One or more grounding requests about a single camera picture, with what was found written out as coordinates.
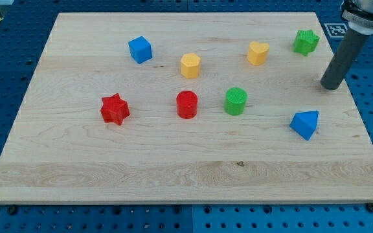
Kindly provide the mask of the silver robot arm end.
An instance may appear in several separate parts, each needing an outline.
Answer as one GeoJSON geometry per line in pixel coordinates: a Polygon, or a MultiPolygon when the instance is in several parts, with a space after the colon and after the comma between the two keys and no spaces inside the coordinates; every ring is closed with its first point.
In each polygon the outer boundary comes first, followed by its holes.
{"type": "Polygon", "coordinates": [[[341,11],[349,28],[364,35],[373,34],[373,0],[344,0],[341,11]]]}

